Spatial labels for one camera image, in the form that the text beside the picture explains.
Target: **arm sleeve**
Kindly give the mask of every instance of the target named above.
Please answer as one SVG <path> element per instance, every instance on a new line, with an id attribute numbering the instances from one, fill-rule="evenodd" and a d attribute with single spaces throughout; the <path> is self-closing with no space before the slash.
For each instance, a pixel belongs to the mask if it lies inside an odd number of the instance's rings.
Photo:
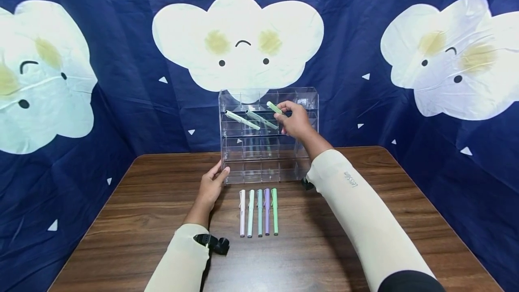
<path id="1" fill-rule="evenodd" d="M 378 291 L 388 276 L 406 270 L 436 281 L 386 204 L 341 152 L 328 150 L 318 155 L 307 179 L 325 198 L 351 240 L 371 291 Z"/>
<path id="2" fill-rule="evenodd" d="M 183 224 L 175 232 L 144 292 L 199 292 L 209 249 L 193 237 L 209 233 L 199 224 Z"/>

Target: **person's right hand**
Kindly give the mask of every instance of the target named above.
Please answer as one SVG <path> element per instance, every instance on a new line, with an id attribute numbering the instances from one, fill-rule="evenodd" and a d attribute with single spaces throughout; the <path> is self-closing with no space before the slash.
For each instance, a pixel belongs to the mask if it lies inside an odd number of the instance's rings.
<path id="1" fill-rule="evenodd" d="M 308 120 L 308 114 L 303 106 L 287 100 L 283 103 L 279 103 L 278 108 L 282 110 L 283 113 L 286 113 L 287 111 L 292 112 L 290 117 L 277 113 L 274 114 L 276 120 L 283 126 L 281 133 L 288 134 L 297 140 L 301 140 L 306 135 L 315 132 Z"/>

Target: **black strap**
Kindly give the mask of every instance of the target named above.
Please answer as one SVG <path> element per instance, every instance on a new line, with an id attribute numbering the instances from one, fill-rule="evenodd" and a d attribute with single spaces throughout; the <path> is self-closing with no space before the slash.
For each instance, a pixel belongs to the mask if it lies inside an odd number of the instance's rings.
<path id="1" fill-rule="evenodd" d="M 193 239 L 197 243 L 216 252 L 216 254 L 226 255 L 229 251 L 229 240 L 227 238 L 222 237 L 218 239 L 210 234 L 202 233 L 197 234 Z"/>

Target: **cloud mouth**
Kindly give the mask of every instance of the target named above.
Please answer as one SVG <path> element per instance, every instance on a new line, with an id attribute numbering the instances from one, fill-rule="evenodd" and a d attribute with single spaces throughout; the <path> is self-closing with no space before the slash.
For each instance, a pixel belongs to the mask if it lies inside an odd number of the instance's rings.
<path id="1" fill-rule="evenodd" d="M 236 43 L 236 45 L 235 45 L 234 47 L 238 47 L 238 45 L 239 45 L 240 43 L 247 43 L 247 44 L 249 44 L 249 46 L 252 46 L 252 44 L 250 44 L 250 42 L 248 42 L 248 41 L 246 41 L 246 40 L 239 40 L 239 41 Z"/>

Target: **clear acrylic organizer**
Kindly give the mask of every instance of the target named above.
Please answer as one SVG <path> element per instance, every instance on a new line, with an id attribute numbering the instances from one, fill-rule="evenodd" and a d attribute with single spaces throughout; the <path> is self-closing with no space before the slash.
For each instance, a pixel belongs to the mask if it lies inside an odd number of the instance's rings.
<path id="1" fill-rule="evenodd" d="M 319 131 L 319 95 L 314 87 L 293 87 L 277 90 L 246 89 L 219 93 L 220 139 L 222 168 L 231 171 L 226 184 L 269 183 L 300 180 L 310 169 L 308 155 L 294 138 L 281 134 L 281 127 L 273 129 L 246 115 L 250 110 L 262 118 L 279 125 L 267 101 L 277 105 L 285 100 L 302 105 L 308 112 L 310 124 Z M 257 95 L 252 104 L 240 103 L 240 98 Z M 226 111 L 243 117 L 259 126 L 259 130 L 235 121 L 225 115 Z"/>

